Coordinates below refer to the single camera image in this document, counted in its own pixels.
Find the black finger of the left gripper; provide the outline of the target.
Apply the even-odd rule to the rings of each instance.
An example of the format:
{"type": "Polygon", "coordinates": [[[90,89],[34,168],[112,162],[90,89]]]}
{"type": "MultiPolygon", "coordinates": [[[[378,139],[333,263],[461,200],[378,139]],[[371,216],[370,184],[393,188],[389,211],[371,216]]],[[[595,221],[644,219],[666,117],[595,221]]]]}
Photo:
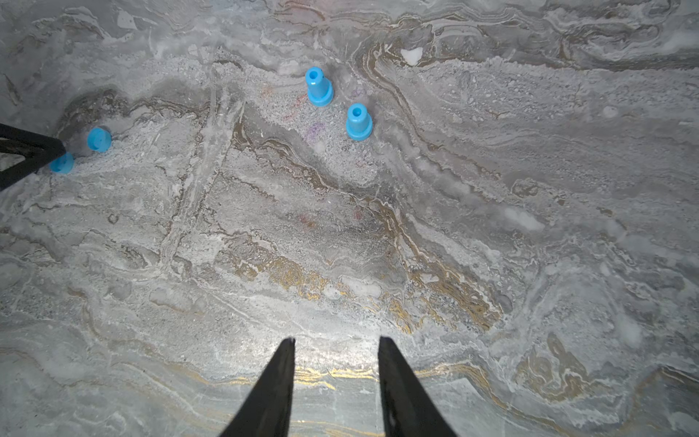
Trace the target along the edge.
{"type": "Polygon", "coordinates": [[[67,150],[58,138],[2,124],[1,152],[23,158],[12,167],[1,171],[1,190],[5,190],[57,158],[63,157],[67,150]]]}

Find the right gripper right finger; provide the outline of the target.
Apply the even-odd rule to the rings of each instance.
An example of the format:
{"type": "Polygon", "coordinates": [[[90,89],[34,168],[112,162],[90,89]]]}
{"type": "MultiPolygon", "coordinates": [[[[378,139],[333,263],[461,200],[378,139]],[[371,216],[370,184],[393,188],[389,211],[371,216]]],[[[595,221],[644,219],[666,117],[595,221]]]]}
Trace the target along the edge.
{"type": "Polygon", "coordinates": [[[380,338],[378,359],[387,436],[456,436],[390,337],[380,338]]]}

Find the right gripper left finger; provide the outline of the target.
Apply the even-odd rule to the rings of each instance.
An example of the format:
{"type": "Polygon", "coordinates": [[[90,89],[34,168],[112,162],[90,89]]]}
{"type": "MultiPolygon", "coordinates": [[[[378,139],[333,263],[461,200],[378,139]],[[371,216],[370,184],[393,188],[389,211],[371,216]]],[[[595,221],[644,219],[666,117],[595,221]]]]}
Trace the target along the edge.
{"type": "Polygon", "coordinates": [[[288,436],[295,373],[295,340],[286,338],[220,436],[288,436]]]}

